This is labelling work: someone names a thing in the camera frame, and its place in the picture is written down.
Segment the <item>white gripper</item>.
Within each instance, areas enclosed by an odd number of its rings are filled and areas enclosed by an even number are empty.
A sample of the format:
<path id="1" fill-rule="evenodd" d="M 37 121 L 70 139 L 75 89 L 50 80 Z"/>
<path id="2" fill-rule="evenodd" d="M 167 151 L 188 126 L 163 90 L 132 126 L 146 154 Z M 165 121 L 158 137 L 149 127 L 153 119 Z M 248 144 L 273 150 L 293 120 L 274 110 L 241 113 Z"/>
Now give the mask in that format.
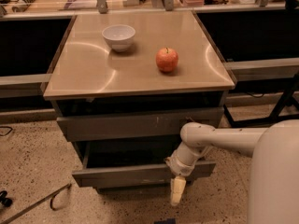
<path id="1" fill-rule="evenodd" d="M 192 173 L 196 162 L 203 158 L 206 152 L 207 147 L 190 147 L 181 142 L 171 156 L 164 159 L 171 173 L 175 176 L 170 182 L 170 203 L 173 206 L 180 203 L 185 190 L 186 179 L 184 177 Z"/>

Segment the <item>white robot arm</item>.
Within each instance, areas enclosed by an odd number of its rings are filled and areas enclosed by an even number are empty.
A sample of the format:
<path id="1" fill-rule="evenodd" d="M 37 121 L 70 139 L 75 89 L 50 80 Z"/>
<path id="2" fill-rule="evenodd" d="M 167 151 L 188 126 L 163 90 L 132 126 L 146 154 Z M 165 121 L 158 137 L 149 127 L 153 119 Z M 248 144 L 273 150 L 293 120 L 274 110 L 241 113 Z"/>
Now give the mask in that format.
<path id="1" fill-rule="evenodd" d="M 179 204 L 186 177 L 211 147 L 251 157 L 247 224 L 299 224 L 299 120 L 268 128 L 217 129 L 197 122 L 180 130 L 181 143 L 165 162 L 170 203 Z"/>

